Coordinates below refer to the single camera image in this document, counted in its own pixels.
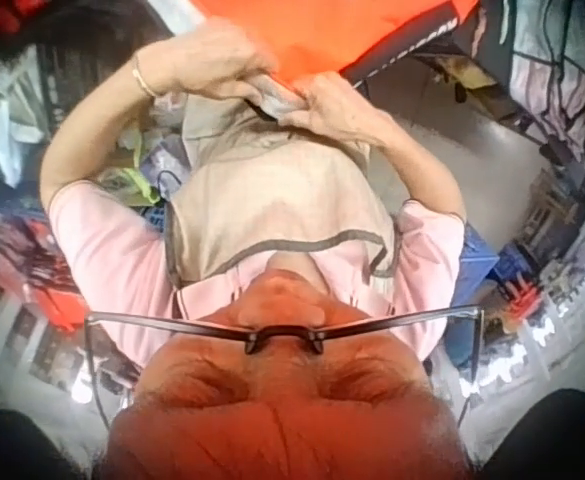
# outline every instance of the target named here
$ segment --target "orange fabric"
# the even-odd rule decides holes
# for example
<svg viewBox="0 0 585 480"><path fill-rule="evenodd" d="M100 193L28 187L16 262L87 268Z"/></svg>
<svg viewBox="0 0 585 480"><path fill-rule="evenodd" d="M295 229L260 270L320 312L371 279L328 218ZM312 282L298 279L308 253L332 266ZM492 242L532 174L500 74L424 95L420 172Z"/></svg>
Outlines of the orange fabric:
<svg viewBox="0 0 585 480"><path fill-rule="evenodd" d="M257 33L280 60L277 78L339 71L386 35L447 0L191 0L205 16ZM449 0L460 22L478 0Z"/></svg>

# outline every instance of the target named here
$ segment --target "gold bracelet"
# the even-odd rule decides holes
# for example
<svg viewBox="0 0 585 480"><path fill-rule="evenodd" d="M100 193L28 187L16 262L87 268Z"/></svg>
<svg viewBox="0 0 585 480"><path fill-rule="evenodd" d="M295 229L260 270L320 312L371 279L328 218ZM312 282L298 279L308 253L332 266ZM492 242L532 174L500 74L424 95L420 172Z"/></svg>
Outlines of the gold bracelet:
<svg viewBox="0 0 585 480"><path fill-rule="evenodd" d="M150 97L159 98L161 96L154 90L152 90L150 86L146 83L146 81L143 79L143 76L141 75L141 70L139 70L139 56L136 52L132 56L132 76L136 80L136 83L139 84L139 87L141 87L141 90L147 93Z"/></svg>

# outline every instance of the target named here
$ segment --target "eyeglasses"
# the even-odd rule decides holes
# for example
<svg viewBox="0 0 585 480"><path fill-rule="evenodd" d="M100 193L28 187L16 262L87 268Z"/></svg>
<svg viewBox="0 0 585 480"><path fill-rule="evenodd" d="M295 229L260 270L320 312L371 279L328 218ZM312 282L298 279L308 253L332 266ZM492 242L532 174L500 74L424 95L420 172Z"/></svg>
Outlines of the eyeglasses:
<svg viewBox="0 0 585 480"><path fill-rule="evenodd" d="M258 330L247 328L224 327L216 324L198 322L198 321L177 321L163 318L149 318L136 315L122 315L114 313L92 312L85 318L85 346L87 351L87 363L92 377L92 388L94 397L103 423L109 428L109 421L103 410L101 400L98 395L96 371L94 367L94 357L92 351L92 338L90 327L103 322L118 322L126 325L137 325L140 327L154 328L157 330L169 331L172 333L181 333L195 335L207 338L216 338L242 342L245 346L246 355L254 355L260 352L268 341L273 337L296 337L305 342L310 352L321 355L324 350L323 343L328 340L338 338L352 337L366 333L373 333L390 328L404 327L416 323L429 322L444 317L465 318L474 321L474 339L472 342L471 357L471 381L474 384L479 368L479 357L483 338L484 310L483 308L470 305L463 307L443 308L440 310L430 310L428 312L414 313L408 315L395 315L376 319L364 319L347 325L338 325L325 328L309 328L301 325L276 325L263 327ZM466 401L458 420L460 425L468 407Z"/></svg>

